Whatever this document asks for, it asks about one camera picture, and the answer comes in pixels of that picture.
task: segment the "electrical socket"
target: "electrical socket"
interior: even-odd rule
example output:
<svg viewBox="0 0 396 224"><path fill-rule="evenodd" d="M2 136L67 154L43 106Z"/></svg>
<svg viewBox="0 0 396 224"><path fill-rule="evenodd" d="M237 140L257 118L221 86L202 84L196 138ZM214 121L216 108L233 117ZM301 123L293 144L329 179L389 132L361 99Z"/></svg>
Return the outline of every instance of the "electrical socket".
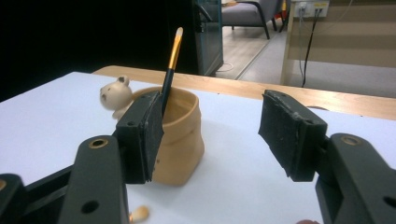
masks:
<svg viewBox="0 0 396 224"><path fill-rule="evenodd" d="M300 17L300 10L303 17L315 17L315 10L321 9L320 17L326 17L329 9L329 1L301 1L295 3L294 17Z"/></svg>

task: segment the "gray chair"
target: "gray chair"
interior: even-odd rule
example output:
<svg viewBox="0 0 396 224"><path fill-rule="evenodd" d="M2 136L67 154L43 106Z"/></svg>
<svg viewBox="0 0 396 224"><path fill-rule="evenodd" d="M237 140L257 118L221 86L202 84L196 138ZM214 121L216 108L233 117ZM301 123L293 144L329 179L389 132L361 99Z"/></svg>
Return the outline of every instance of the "gray chair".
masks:
<svg viewBox="0 0 396 224"><path fill-rule="evenodd" d="M270 38L266 23L272 21L276 31L275 14L282 7L282 0L237 0L232 7L221 10L222 26L263 27L267 39Z"/></svg>

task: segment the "pen holder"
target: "pen holder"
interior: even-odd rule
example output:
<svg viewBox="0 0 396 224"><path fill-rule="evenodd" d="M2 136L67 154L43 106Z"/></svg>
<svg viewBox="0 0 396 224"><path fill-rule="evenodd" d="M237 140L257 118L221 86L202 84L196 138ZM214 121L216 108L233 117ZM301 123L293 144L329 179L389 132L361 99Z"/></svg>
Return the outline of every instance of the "pen holder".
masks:
<svg viewBox="0 0 396 224"><path fill-rule="evenodd" d="M150 91L161 91L161 87L136 91L133 98ZM205 152L201 111L195 94L171 89L163 117L163 132L152 179L166 185L184 185Z"/></svg>

